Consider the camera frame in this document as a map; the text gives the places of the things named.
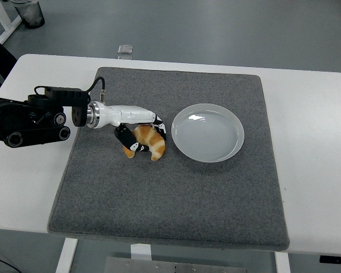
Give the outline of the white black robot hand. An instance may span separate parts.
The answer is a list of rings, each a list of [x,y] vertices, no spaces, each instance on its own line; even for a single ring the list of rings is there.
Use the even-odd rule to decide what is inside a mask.
[[[163,139],[167,138],[164,122],[150,110],[139,106],[106,106],[100,102],[92,102],[89,108],[93,111],[93,121],[88,126],[94,129],[115,126],[114,135],[130,151],[147,151],[150,145],[140,144],[127,128],[128,124],[150,125]]]

